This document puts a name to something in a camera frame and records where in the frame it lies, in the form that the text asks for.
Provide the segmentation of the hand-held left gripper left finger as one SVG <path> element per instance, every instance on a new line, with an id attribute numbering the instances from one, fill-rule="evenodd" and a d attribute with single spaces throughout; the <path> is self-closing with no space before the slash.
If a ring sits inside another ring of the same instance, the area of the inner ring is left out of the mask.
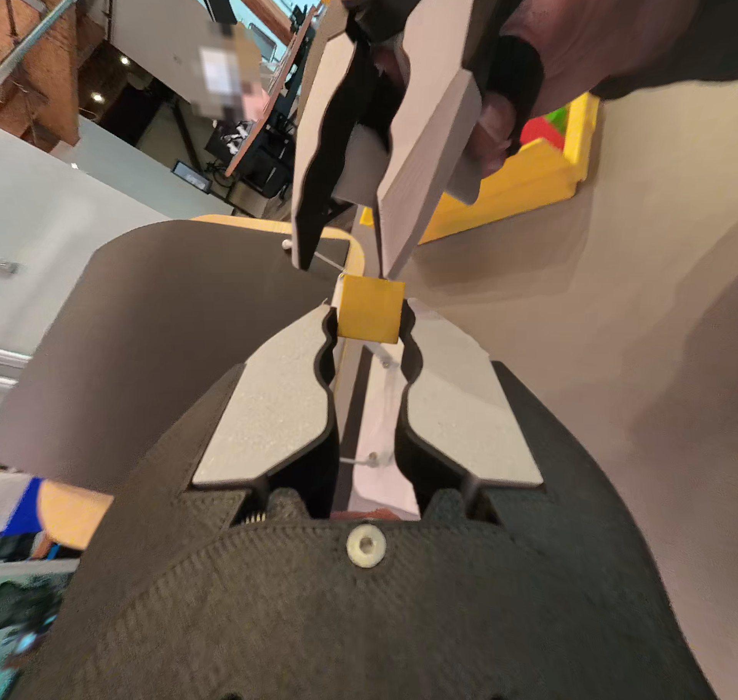
<path id="1" fill-rule="evenodd" d="M 319 305 L 251 354 L 193 486 L 313 490 L 332 480 L 339 464 L 336 343 L 336 310 Z"/>

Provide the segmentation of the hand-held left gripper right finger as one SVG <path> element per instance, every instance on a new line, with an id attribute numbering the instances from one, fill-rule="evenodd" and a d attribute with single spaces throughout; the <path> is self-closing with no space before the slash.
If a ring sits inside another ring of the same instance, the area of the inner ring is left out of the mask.
<path id="1" fill-rule="evenodd" d="M 538 488 L 540 469 L 488 353 L 419 301 L 402 309 L 396 462 L 415 490 Z"/>

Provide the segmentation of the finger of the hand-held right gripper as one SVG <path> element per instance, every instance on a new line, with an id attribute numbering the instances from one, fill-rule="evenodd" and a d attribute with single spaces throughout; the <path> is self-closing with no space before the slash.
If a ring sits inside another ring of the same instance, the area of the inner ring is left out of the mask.
<path id="1" fill-rule="evenodd" d="M 291 258 L 309 269 L 324 227 L 352 205 L 376 207 L 388 151 L 365 124 L 381 80 L 354 18 L 326 42 L 298 126 L 291 200 Z"/>
<path id="2" fill-rule="evenodd" d="M 478 160 L 465 154 L 482 96 L 463 64 L 475 0 L 420 0 L 404 26 L 409 65 L 391 123 L 391 158 L 377 190 L 381 275 L 396 280 L 444 192 L 476 202 Z"/>

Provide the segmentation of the yellow plastic bin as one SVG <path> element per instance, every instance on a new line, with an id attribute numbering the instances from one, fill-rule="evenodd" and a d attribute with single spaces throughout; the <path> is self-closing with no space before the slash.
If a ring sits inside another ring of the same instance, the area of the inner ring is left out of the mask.
<path id="1" fill-rule="evenodd" d="M 565 150 L 559 152 L 545 141 L 521 146 L 502 169 L 482 181 L 473 205 L 444 194 L 419 243 L 572 198 L 587 178 L 600 103 L 590 93 L 572 101 Z"/>

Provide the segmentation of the yellow toy cube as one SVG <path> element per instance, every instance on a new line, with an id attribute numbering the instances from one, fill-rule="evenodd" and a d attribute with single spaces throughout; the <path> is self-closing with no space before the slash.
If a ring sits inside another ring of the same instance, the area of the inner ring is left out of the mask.
<path id="1" fill-rule="evenodd" d="M 405 287 L 401 281 L 342 273 L 331 301 L 337 313 L 337 336 L 367 343 L 397 344 Z"/>

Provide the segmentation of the person's right hand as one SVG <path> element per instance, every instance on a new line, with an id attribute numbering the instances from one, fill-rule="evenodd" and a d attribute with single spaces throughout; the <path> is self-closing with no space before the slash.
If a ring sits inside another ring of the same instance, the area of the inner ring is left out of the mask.
<path id="1" fill-rule="evenodd" d="M 489 84 L 469 139 L 483 177 L 501 169 L 519 123 L 590 92 L 616 100 L 737 72 L 737 0 L 524 0 L 501 31 L 540 57 L 542 83 L 525 116 Z"/>

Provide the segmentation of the long wooden table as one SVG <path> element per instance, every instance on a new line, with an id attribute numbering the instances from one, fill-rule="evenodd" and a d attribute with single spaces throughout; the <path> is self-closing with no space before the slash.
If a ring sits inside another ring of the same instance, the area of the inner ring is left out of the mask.
<path id="1" fill-rule="evenodd" d="M 298 56 L 298 52 L 300 51 L 300 47 L 302 46 L 303 41 L 306 40 L 307 32 L 311 28 L 313 18 L 315 17 L 317 12 L 319 12 L 321 7 L 321 3 L 317 6 L 313 5 L 310 7 L 309 11 L 306 13 L 306 17 L 300 25 L 298 32 L 290 41 L 286 53 L 280 60 L 279 66 L 277 67 L 274 76 L 270 81 L 269 88 L 266 91 L 268 93 L 269 99 L 263 104 L 261 115 L 250 128 L 247 137 L 241 143 L 238 152 L 231 159 L 226 171 L 224 172 L 226 178 L 230 178 L 235 173 L 238 165 L 244 159 L 247 151 L 249 151 L 251 146 L 256 141 L 258 135 L 268 123 L 269 117 L 271 116 L 274 107 L 276 106 L 276 103 L 278 101 L 278 98 L 281 95 L 283 87 L 286 84 L 286 79 L 290 73 L 293 62 Z"/>

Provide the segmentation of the black wall sign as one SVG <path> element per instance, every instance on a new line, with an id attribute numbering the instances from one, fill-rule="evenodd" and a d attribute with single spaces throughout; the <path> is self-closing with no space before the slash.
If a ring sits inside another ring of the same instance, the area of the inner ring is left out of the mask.
<path id="1" fill-rule="evenodd" d="M 196 188 L 203 194 L 210 195 L 213 190 L 213 180 L 207 174 L 199 172 L 194 167 L 182 160 L 176 160 L 172 170 L 172 174 L 187 182 L 190 186 Z"/>

